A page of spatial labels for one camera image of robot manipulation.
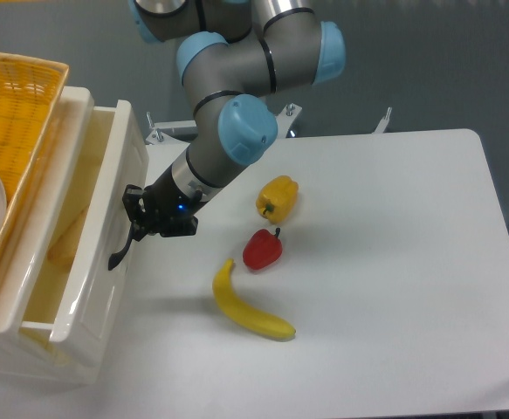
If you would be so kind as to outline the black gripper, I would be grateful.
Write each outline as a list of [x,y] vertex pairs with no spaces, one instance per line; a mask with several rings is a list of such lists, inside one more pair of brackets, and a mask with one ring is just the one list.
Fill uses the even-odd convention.
[[128,184],[122,196],[131,223],[131,238],[140,242],[148,229],[162,237],[194,236],[197,231],[195,213],[199,210],[199,191],[186,196],[171,174],[162,174],[142,189]]

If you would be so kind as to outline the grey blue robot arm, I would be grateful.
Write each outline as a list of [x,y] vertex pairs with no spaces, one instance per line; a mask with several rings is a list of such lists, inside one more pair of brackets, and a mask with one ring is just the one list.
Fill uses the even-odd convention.
[[261,158],[278,123],[264,97],[342,74],[337,24],[308,1],[133,1],[148,42],[180,39],[175,61],[197,137],[151,185],[127,186],[130,240],[191,236],[196,213]]

